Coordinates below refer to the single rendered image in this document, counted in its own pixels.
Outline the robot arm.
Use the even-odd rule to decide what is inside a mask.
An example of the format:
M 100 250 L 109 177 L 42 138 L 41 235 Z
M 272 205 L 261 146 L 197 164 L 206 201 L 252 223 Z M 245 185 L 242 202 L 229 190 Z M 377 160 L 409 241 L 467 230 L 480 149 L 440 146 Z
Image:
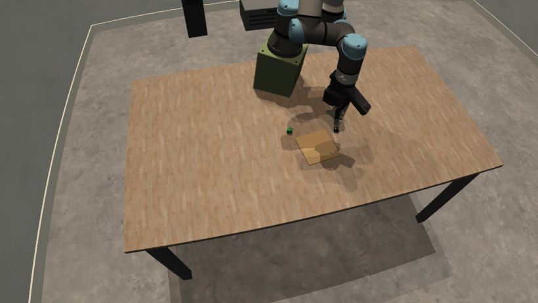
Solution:
M 274 30 L 268 38 L 269 51 L 282 58 L 294 58 L 302 52 L 305 43 L 336 47 L 339 61 L 335 77 L 342 84 L 354 84 L 367 52 L 367 40 L 344 20 L 343 1 L 280 0 Z M 355 86 L 342 92 L 361 115 L 371 109 Z

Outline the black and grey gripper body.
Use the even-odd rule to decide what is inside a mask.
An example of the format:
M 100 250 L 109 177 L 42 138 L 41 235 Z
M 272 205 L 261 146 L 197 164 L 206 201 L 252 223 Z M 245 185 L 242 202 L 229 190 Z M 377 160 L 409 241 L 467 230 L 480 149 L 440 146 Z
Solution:
M 330 85 L 325 89 L 322 101 L 326 102 L 330 106 L 335 107 L 339 107 L 340 104 L 343 104 L 342 109 L 345 109 L 345 107 L 350 101 L 344 95 L 342 90 L 352 88 L 356 83 L 351 85 L 345 85 L 340 83 L 335 77 L 335 72 L 336 70 L 329 76 L 329 78 L 331 79 Z

